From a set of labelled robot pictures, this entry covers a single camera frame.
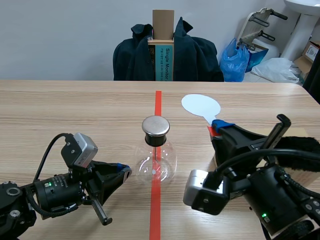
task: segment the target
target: white sink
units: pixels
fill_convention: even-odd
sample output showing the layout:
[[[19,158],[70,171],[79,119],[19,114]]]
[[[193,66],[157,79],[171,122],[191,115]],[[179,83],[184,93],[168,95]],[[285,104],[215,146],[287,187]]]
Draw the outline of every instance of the white sink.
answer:
[[[320,0],[284,0],[291,10],[301,13],[298,24],[281,55],[291,61],[299,58],[320,17]]]
[[[320,0],[284,0],[291,10],[313,16],[320,16]]]

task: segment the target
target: floor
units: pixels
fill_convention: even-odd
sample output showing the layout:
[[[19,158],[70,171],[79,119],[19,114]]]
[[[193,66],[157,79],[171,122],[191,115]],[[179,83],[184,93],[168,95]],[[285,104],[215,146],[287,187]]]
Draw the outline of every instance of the floor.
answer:
[[[273,83],[263,77],[252,74],[251,72],[247,72],[244,75],[243,83]]]

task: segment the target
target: blue plastic bag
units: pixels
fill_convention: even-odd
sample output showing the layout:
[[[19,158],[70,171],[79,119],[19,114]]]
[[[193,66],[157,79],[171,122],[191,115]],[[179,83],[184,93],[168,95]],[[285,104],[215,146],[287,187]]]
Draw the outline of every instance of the blue plastic bag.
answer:
[[[249,52],[237,49],[237,40],[234,38],[222,53],[220,68],[225,82],[242,82],[249,62]]]

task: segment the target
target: sink pedestal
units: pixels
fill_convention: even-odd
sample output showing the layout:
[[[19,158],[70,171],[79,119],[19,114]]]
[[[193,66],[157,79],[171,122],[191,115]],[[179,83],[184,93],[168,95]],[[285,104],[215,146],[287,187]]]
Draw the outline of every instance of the sink pedestal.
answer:
[[[318,16],[301,14],[300,20],[281,55],[282,58],[294,61],[302,55],[318,19]]]

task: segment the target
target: white plastic bag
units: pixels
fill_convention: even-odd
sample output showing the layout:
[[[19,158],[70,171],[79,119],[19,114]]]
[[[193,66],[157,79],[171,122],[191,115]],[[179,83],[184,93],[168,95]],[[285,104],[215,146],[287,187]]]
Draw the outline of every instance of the white plastic bag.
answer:
[[[299,82],[289,69],[292,61],[286,58],[271,58],[252,68],[252,73],[274,83],[293,83]]]

